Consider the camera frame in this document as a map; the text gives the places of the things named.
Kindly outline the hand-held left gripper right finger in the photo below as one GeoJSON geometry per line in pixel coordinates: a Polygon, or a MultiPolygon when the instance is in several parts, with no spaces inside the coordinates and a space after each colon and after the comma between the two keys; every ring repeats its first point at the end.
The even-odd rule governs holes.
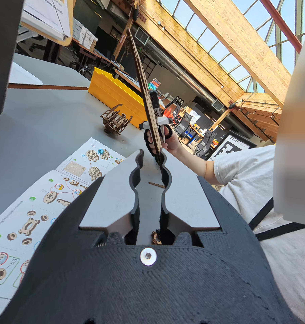
{"type": "Polygon", "coordinates": [[[183,232],[220,229],[219,221],[203,190],[208,183],[165,149],[160,149],[160,170],[164,191],[161,200],[159,239],[173,244],[183,232]]]}

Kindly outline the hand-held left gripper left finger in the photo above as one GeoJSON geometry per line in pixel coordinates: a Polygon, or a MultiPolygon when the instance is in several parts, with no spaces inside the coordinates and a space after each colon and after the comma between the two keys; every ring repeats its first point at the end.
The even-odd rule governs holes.
{"type": "Polygon", "coordinates": [[[108,236],[118,232],[126,245],[136,245],[140,207],[136,186],[144,152],[139,149],[103,177],[79,225],[83,230],[98,230],[108,236]]]}

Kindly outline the wooden laser-cut parts sheet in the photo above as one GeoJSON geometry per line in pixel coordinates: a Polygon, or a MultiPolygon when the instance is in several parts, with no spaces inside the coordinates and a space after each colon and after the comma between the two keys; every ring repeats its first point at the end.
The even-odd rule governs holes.
{"type": "Polygon", "coordinates": [[[126,28],[126,35],[127,35],[128,41],[129,41],[131,53],[134,58],[136,73],[137,73],[137,77],[138,77],[138,83],[140,86],[140,91],[141,91],[143,104],[144,104],[144,108],[145,108],[145,112],[146,112],[146,116],[147,116],[147,121],[150,124],[150,134],[151,134],[153,144],[156,149],[157,157],[159,159],[159,163],[157,163],[157,164],[159,166],[161,166],[162,163],[160,162],[160,149],[162,148],[162,142],[161,142],[161,139],[159,136],[156,119],[155,119],[155,114],[154,114],[154,109],[152,107],[152,102],[150,99],[150,93],[149,93],[149,89],[148,89],[148,85],[147,85],[147,79],[146,79],[145,72],[142,67],[142,62],[139,57],[138,50],[136,48],[136,44],[135,44],[134,38],[132,36],[132,33],[130,31],[130,28],[126,28]]]}

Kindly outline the person's right forearm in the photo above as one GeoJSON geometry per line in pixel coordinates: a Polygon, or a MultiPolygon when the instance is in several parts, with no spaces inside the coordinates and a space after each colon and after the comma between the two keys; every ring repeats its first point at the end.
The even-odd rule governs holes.
{"type": "Polygon", "coordinates": [[[198,176],[203,177],[211,185],[220,185],[214,172],[214,161],[205,161],[189,153],[181,144],[174,150],[167,148],[173,156],[195,172],[198,176]]]}

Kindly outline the person's right hand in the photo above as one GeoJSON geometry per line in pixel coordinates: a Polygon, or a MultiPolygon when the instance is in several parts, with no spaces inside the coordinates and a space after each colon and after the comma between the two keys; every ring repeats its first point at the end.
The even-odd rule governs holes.
{"type": "MultiPolygon", "coordinates": [[[[166,149],[169,153],[180,160],[183,156],[184,148],[179,141],[177,134],[173,133],[168,125],[164,126],[165,142],[162,143],[162,148],[166,149]]],[[[153,157],[157,157],[156,149],[149,130],[144,132],[144,140],[148,151],[153,157]]]]}

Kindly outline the black office chair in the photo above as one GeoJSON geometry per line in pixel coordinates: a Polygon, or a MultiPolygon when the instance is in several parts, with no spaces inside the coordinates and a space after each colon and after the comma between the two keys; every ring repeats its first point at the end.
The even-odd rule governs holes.
{"type": "Polygon", "coordinates": [[[215,139],[216,135],[216,132],[206,130],[203,139],[194,147],[194,156],[205,160],[207,152],[211,147],[211,144],[215,139]]]}
{"type": "Polygon", "coordinates": [[[191,119],[192,116],[189,113],[185,112],[181,121],[175,126],[174,131],[179,136],[180,139],[185,138],[186,131],[190,127],[191,119]]]}

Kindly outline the wooden mechanical model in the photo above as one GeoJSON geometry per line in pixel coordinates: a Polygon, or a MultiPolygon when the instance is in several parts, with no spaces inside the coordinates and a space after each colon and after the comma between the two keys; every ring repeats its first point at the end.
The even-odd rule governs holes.
{"type": "Polygon", "coordinates": [[[126,126],[131,122],[133,116],[126,118],[126,115],[122,113],[119,115],[120,110],[116,111],[118,107],[121,107],[123,104],[117,104],[115,107],[110,110],[106,110],[101,118],[103,120],[104,132],[112,135],[121,135],[121,132],[124,131],[126,126]]]}

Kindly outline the stacked yellow bins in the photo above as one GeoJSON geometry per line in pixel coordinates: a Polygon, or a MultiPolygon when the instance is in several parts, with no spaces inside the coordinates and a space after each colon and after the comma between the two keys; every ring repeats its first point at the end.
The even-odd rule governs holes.
{"type": "Polygon", "coordinates": [[[122,104],[119,114],[123,113],[127,118],[132,116],[130,123],[137,128],[147,121],[143,99],[120,80],[113,78],[111,73],[95,67],[88,92],[111,109],[122,104]]]}

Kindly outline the black white marker board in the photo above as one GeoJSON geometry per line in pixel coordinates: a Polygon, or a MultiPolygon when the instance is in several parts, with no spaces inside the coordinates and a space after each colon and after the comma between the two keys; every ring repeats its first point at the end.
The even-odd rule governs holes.
{"type": "Polygon", "coordinates": [[[217,156],[229,154],[232,152],[239,152],[255,147],[256,144],[251,142],[248,138],[230,130],[229,133],[222,140],[220,140],[219,144],[210,153],[207,160],[214,161],[217,156]]]}

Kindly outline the assembly instruction booklet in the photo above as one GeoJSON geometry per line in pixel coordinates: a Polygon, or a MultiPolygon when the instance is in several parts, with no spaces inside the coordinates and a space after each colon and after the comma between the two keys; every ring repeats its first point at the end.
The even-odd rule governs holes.
{"type": "Polygon", "coordinates": [[[90,138],[0,215],[0,314],[51,225],[95,180],[126,158],[90,138]]]}

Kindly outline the stack of white boxes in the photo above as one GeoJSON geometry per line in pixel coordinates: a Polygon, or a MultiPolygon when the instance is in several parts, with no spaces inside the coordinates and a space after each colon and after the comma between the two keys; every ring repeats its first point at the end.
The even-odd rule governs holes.
{"type": "Polygon", "coordinates": [[[90,51],[94,51],[98,41],[98,38],[75,18],[73,18],[73,38],[90,51]]]}

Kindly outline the white stand base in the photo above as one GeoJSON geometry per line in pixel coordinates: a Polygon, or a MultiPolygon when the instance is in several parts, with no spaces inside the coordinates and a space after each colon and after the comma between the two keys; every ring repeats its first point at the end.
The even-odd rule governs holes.
{"type": "Polygon", "coordinates": [[[10,74],[9,74],[9,84],[16,85],[29,85],[29,86],[42,86],[43,82],[26,71],[24,68],[12,62],[10,74]]]}

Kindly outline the black model kit box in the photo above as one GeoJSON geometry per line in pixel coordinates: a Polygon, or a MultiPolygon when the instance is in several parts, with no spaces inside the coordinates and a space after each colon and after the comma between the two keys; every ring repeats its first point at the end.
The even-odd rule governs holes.
{"type": "Polygon", "coordinates": [[[0,0],[0,115],[4,108],[23,4],[23,0],[0,0]]]}

